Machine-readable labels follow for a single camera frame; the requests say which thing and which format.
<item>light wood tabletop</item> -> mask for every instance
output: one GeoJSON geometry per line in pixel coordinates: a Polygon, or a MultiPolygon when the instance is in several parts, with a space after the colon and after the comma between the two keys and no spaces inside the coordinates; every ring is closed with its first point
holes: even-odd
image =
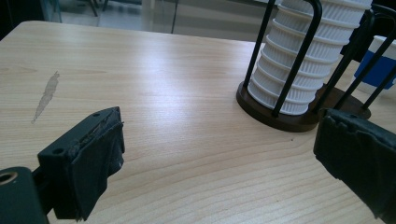
{"type": "MultiPolygon", "coordinates": [[[[315,159],[317,129],[282,132],[236,102],[253,47],[22,23],[0,42],[0,169],[34,170],[39,151],[91,113],[118,105],[125,163],[87,223],[381,223],[315,159]],[[43,92],[51,97],[39,106],[43,92]]],[[[356,68],[349,66],[340,89],[356,68]]],[[[395,133],[395,101],[378,98],[370,121],[395,133]]],[[[53,213],[49,220],[74,222],[53,213]]]]}

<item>table surface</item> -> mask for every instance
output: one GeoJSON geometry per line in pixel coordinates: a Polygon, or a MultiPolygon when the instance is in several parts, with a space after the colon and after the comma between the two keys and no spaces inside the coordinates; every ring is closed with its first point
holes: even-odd
{"type": "MultiPolygon", "coordinates": [[[[88,223],[380,223],[315,159],[316,129],[275,130],[236,102],[253,47],[22,23],[0,42],[0,169],[35,169],[40,150],[91,113],[118,105],[125,163],[88,223]],[[53,97],[32,123],[56,72],[53,97]]],[[[349,66],[339,88],[356,68],[349,66]]],[[[395,99],[379,98],[371,109],[370,121],[396,132],[395,99]]],[[[49,220],[74,222],[53,213],[49,220]]]]}

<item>blue and white cup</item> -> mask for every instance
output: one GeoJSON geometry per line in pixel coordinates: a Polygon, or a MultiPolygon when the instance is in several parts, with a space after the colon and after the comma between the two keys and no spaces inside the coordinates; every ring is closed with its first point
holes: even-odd
{"type": "MultiPolygon", "coordinates": [[[[367,63],[373,58],[376,51],[385,41],[384,36],[376,35],[370,48],[361,61],[361,65],[356,71],[353,80],[361,73],[367,63]]],[[[388,47],[385,53],[381,56],[378,62],[370,70],[369,74],[363,79],[361,84],[358,86],[358,90],[373,93],[375,89],[381,84],[385,77],[392,70],[393,66],[396,65],[396,40],[393,40],[392,44],[388,47]]],[[[396,83],[396,76],[385,86],[381,93],[387,93],[388,90],[396,83]]]]}

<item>dark object in background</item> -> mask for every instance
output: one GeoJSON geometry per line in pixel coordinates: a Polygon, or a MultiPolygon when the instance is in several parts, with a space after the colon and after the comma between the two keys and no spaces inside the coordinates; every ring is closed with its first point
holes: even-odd
{"type": "Polygon", "coordinates": [[[0,40],[23,21],[43,21],[40,0],[0,0],[0,40]]]}
{"type": "MultiPolygon", "coordinates": [[[[389,7],[394,10],[396,10],[396,1],[395,0],[373,0],[373,4],[381,5],[384,7],[389,7]]],[[[354,57],[354,61],[361,62],[361,60],[364,57],[364,54],[366,53],[367,49],[370,47],[371,42],[374,39],[375,35],[382,35],[382,36],[388,36],[389,33],[393,29],[393,20],[391,19],[386,19],[386,18],[378,18],[375,20],[374,24],[374,30],[372,33],[367,34],[370,36],[364,43],[361,43],[361,47],[358,50],[358,53],[354,57]]],[[[353,37],[356,35],[359,29],[355,30],[352,34],[352,37],[350,37],[350,40],[353,39],[353,37]]],[[[349,45],[346,45],[343,47],[341,53],[344,54],[345,50],[349,47],[349,45]]]]}
{"type": "Polygon", "coordinates": [[[39,152],[33,174],[0,171],[0,222],[46,223],[52,208],[59,219],[86,220],[123,165],[122,126],[118,107],[98,111],[39,152]]]}
{"type": "Polygon", "coordinates": [[[366,119],[329,109],[320,120],[314,153],[375,217],[396,223],[396,134],[366,119]]]}

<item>black metal rod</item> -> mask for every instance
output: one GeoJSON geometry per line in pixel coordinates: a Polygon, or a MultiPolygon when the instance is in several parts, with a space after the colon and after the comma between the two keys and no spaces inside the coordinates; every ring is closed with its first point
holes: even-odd
{"type": "Polygon", "coordinates": [[[375,98],[379,95],[379,93],[384,90],[385,86],[393,80],[396,74],[396,65],[392,68],[392,70],[389,72],[388,76],[381,82],[381,84],[375,89],[373,94],[369,97],[369,99],[364,103],[364,105],[361,107],[363,109],[367,109],[375,100],[375,98]]]}
{"type": "MultiPolygon", "coordinates": [[[[396,23],[396,11],[395,10],[388,8],[388,7],[382,7],[382,6],[376,5],[376,4],[372,4],[372,9],[374,10],[375,15],[376,15],[376,13],[379,13],[381,17],[383,17],[384,15],[388,16],[389,19],[393,19],[393,24],[396,23]]],[[[343,106],[343,104],[347,100],[347,98],[352,94],[352,92],[354,90],[356,90],[356,88],[363,81],[363,79],[369,74],[370,70],[378,62],[381,55],[387,50],[387,48],[390,46],[390,44],[395,39],[395,37],[396,37],[396,27],[393,26],[392,32],[389,34],[389,36],[384,41],[384,43],[382,43],[381,47],[379,47],[379,49],[376,51],[373,58],[366,64],[366,66],[362,69],[361,73],[352,82],[352,84],[346,90],[344,95],[337,102],[334,109],[340,109],[341,106],[343,106]]]]}
{"type": "Polygon", "coordinates": [[[279,111],[283,103],[285,103],[286,96],[288,95],[291,85],[293,84],[293,81],[297,76],[298,70],[303,63],[305,54],[308,52],[309,46],[314,39],[315,33],[317,32],[322,17],[322,6],[319,0],[305,0],[305,2],[311,4],[312,8],[314,9],[314,16],[312,18],[311,24],[309,25],[308,31],[306,32],[306,36],[304,38],[303,44],[300,47],[294,64],[290,69],[288,79],[286,79],[282,92],[280,93],[279,98],[276,101],[275,108],[272,112],[272,115],[276,118],[279,115],[279,111]]]}
{"type": "Polygon", "coordinates": [[[364,14],[365,14],[364,24],[361,26],[359,31],[356,33],[355,37],[350,42],[350,45],[347,48],[343,59],[335,68],[332,77],[329,79],[327,83],[326,90],[322,93],[322,95],[318,99],[318,102],[315,105],[312,112],[318,113],[318,111],[321,109],[324,102],[326,102],[327,98],[332,92],[332,89],[335,87],[337,82],[340,80],[341,76],[347,70],[347,67],[349,66],[350,62],[352,62],[353,58],[358,53],[358,49],[361,46],[361,43],[365,42],[369,37],[367,34],[372,32],[375,22],[375,14],[372,10],[366,10],[364,14]]]}
{"type": "Polygon", "coordinates": [[[254,46],[253,54],[251,55],[250,64],[248,65],[247,75],[245,76],[244,87],[248,86],[251,73],[253,72],[254,64],[256,63],[257,55],[259,54],[262,39],[264,38],[265,30],[267,29],[268,21],[271,17],[271,12],[274,8],[276,0],[269,0],[267,8],[265,9],[264,17],[262,18],[262,26],[260,27],[259,35],[257,36],[256,45],[254,46]]]}

